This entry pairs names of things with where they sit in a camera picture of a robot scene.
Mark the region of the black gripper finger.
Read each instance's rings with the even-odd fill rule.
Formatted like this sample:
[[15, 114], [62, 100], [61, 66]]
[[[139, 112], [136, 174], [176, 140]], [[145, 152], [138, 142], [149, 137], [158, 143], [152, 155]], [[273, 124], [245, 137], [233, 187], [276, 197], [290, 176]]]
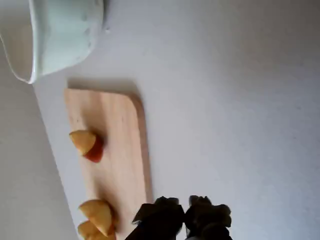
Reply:
[[135, 229], [126, 240], [175, 240], [184, 223], [185, 212], [175, 197], [161, 196], [144, 203], [134, 216]]
[[188, 240], [230, 240], [231, 209], [213, 205], [207, 196], [191, 195], [184, 215]]

